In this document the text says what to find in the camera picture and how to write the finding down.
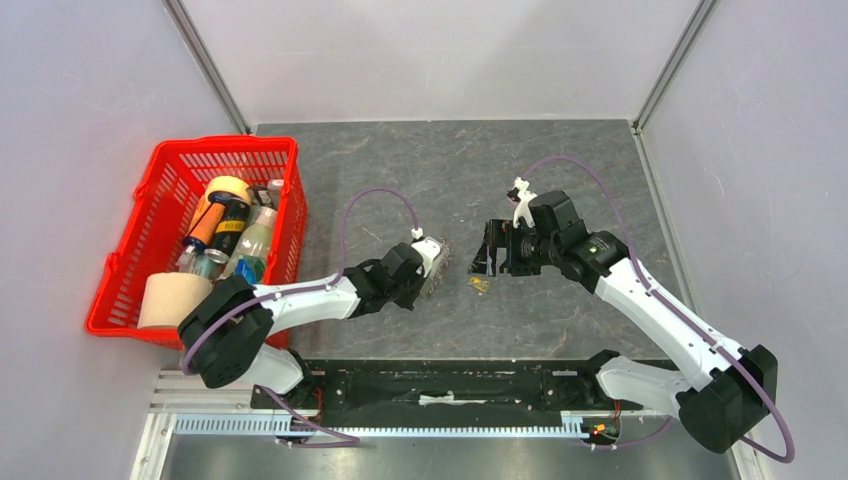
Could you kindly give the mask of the yellow tagged keys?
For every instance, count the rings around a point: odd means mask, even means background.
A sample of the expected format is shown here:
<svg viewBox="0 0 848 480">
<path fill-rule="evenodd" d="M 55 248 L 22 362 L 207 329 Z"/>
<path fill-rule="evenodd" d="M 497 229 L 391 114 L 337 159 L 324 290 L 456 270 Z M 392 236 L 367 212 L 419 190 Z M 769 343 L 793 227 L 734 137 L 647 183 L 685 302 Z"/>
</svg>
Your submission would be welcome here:
<svg viewBox="0 0 848 480">
<path fill-rule="evenodd" d="M 476 289 L 479 293 L 486 293 L 491 288 L 491 283 L 479 277 L 471 277 L 468 285 Z"/>
</svg>

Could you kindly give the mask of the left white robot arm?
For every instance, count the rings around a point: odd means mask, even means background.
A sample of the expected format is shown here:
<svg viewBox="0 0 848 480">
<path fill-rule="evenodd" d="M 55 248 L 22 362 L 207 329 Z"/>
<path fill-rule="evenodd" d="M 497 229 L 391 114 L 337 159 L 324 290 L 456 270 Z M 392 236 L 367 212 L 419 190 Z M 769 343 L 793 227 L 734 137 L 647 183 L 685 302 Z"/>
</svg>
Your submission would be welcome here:
<svg viewBox="0 0 848 480">
<path fill-rule="evenodd" d="M 390 304 L 412 310 L 432 294 L 448 256 L 442 241 L 424 237 L 319 280 L 263 285 L 232 275 L 179 324 L 181 368 L 209 389 L 244 382 L 271 390 L 290 408 L 304 407 L 314 393 L 306 366 L 268 338 L 309 323 L 371 315 Z"/>
</svg>

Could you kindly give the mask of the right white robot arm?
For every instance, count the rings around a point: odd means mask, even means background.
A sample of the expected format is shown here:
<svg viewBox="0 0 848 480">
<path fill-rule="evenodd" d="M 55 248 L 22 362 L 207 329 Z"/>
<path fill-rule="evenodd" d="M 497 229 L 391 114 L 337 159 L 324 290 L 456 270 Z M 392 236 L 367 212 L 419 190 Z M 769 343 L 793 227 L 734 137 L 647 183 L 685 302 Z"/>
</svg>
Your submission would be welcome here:
<svg viewBox="0 0 848 480">
<path fill-rule="evenodd" d="M 672 370 L 605 350 L 593 372 L 577 382 L 579 400 L 601 409 L 616 400 L 640 404 L 678 420 L 713 453 L 724 453 L 770 413 L 778 361 L 766 347 L 751 349 L 717 331 L 675 298 L 609 231 L 591 232 L 562 191 L 541 195 L 513 189 L 510 219 L 491 219 L 469 271 L 513 277 L 552 267 L 624 314 L 674 363 Z"/>
</svg>

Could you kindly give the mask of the blue snack packet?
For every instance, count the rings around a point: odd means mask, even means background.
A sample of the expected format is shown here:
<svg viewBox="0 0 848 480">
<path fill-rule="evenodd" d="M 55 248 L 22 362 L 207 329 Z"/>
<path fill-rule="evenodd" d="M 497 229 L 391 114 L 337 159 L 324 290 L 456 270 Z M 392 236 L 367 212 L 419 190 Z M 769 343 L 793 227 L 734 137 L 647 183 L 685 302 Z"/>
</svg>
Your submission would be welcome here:
<svg viewBox="0 0 848 480">
<path fill-rule="evenodd" d="M 265 271 L 266 263 L 262 258 L 244 256 L 237 260 L 233 274 L 242 276 L 249 284 L 260 284 Z"/>
</svg>

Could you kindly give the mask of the clear plastic bottle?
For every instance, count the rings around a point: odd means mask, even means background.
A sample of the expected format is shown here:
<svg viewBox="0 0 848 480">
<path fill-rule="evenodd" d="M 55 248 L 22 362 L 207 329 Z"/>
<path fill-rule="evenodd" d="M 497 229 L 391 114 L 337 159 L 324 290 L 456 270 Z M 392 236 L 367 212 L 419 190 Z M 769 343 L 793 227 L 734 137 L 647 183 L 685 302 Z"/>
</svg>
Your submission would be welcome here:
<svg viewBox="0 0 848 480">
<path fill-rule="evenodd" d="M 261 207 L 257 219 L 248 226 L 238 240 L 236 248 L 223 270 L 220 279 L 233 274 L 237 260 L 244 256 L 262 258 L 266 263 L 273 240 L 277 211 L 271 207 Z"/>
</svg>

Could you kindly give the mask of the black and yellow can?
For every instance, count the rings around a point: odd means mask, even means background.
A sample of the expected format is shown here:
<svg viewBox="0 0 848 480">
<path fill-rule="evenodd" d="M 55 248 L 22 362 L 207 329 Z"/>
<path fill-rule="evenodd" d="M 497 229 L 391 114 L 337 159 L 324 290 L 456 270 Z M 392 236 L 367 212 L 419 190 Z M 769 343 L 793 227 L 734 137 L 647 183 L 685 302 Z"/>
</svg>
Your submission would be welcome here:
<svg viewBox="0 0 848 480">
<path fill-rule="evenodd" d="M 205 255 L 218 263 L 226 262 L 233 254 L 238 240 L 247 226 L 251 205 L 235 197 L 226 205 L 218 222 Z"/>
</svg>

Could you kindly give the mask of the silver drink can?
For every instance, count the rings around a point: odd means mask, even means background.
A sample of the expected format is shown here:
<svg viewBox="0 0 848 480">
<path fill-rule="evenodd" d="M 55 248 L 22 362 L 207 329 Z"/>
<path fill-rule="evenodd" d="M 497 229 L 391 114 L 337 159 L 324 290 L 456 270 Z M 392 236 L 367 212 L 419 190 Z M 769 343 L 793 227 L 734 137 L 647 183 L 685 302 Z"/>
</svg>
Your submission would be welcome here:
<svg viewBox="0 0 848 480">
<path fill-rule="evenodd" d="M 190 272 L 211 282 L 216 281 L 222 274 L 230 257 L 221 250 L 207 248 L 193 262 Z"/>
</svg>

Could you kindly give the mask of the yellow tape roll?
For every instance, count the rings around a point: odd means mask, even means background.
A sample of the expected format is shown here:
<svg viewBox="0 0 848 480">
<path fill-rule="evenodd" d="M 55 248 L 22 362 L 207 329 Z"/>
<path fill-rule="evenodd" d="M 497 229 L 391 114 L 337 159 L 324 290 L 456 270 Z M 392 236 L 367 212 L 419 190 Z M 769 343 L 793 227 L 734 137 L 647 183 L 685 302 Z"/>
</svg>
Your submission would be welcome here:
<svg viewBox="0 0 848 480">
<path fill-rule="evenodd" d="M 205 203 L 211 203 L 220 195 L 224 195 L 227 199 L 230 197 L 238 197 L 242 201 L 250 204 L 251 198 L 248 193 L 249 184 L 244 180 L 234 176 L 218 176 L 213 178 L 206 187 L 202 200 Z"/>
</svg>

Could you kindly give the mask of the orange and blue bottle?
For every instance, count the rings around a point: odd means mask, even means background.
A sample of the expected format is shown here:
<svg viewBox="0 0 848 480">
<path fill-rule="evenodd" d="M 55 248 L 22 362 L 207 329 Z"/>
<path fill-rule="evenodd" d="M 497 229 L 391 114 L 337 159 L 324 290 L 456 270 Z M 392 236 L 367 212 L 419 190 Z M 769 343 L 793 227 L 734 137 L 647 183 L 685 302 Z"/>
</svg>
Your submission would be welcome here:
<svg viewBox="0 0 848 480">
<path fill-rule="evenodd" d="M 188 253 L 204 251 L 214 235 L 224 210 L 224 203 L 201 201 L 195 209 L 188 231 L 183 238 L 183 249 Z"/>
</svg>

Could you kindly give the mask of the beige paper roll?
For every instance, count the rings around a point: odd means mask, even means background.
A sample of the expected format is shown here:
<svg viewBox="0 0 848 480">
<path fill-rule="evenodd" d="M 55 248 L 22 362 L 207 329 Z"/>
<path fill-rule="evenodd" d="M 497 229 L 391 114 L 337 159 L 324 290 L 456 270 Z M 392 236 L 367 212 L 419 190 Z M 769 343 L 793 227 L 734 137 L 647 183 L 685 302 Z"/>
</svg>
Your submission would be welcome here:
<svg viewBox="0 0 848 480">
<path fill-rule="evenodd" d="M 137 323 L 139 329 L 176 328 L 212 290 L 205 277 L 167 272 L 146 281 Z"/>
</svg>

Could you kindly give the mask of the red plastic basket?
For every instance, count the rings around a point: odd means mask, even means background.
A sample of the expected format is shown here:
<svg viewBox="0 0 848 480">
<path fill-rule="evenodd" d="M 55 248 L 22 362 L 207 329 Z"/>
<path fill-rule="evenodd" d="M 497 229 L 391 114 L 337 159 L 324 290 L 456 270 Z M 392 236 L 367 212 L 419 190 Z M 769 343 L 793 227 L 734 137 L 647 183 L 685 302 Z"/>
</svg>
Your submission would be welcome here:
<svg viewBox="0 0 848 480">
<path fill-rule="evenodd" d="M 157 145 L 135 189 L 121 241 L 105 261 L 86 332 L 181 349 L 172 328 L 138 328 L 143 293 L 150 275 L 176 270 L 194 210 L 208 184 L 219 176 L 238 177 L 251 185 L 283 180 L 282 211 L 263 280 L 295 282 L 308 220 L 298 153 L 298 143 L 291 137 L 221 135 Z"/>
</svg>

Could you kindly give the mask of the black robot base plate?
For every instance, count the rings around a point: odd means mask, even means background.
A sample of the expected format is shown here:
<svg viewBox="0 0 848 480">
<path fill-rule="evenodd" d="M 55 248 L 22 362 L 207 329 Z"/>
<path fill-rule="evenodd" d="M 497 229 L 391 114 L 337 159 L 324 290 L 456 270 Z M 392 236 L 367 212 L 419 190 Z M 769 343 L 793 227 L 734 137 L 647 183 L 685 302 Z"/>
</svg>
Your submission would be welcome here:
<svg viewBox="0 0 848 480">
<path fill-rule="evenodd" d="M 561 412 L 609 413 L 581 360 L 311 359 L 282 395 L 326 427 L 553 427 Z"/>
</svg>

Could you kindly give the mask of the right aluminium corner post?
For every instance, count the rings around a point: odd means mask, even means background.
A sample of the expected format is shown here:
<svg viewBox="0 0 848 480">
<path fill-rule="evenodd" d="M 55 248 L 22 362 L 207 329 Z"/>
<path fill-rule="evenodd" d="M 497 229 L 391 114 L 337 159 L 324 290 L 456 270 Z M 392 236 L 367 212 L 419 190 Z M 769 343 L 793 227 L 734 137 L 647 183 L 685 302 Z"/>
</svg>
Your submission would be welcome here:
<svg viewBox="0 0 848 480">
<path fill-rule="evenodd" d="M 647 98 L 631 122 L 635 134 L 642 135 L 645 131 L 718 4 L 718 0 L 697 2 L 695 10 L 684 26 Z"/>
</svg>

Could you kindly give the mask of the aluminium corner post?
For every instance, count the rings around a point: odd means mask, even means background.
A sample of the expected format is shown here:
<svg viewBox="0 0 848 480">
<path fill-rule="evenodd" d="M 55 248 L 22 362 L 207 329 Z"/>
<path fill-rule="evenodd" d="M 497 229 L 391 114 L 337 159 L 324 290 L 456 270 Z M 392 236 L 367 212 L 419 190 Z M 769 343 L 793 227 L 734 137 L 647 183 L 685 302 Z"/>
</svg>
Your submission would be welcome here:
<svg viewBox="0 0 848 480">
<path fill-rule="evenodd" d="M 253 128 L 239 108 L 185 3 L 163 0 L 162 4 L 233 128 L 240 134 L 252 134 Z"/>
<path fill-rule="evenodd" d="M 718 0 L 697 2 L 695 10 L 684 26 L 647 98 L 631 122 L 635 134 L 642 135 L 645 131 L 718 4 Z"/>
</svg>

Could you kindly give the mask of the left aluminium corner post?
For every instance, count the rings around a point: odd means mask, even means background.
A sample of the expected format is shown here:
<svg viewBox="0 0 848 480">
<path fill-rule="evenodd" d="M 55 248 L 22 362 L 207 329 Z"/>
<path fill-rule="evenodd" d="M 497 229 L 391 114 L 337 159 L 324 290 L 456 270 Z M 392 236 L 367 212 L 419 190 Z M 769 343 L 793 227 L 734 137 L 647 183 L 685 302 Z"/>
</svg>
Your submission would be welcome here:
<svg viewBox="0 0 848 480">
<path fill-rule="evenodd" d="M 239 108 L 185 3 L 163 0 L 162 4 L 233 128 L 240 134 L 252 134 L 253 128 Z"/>
</svg>

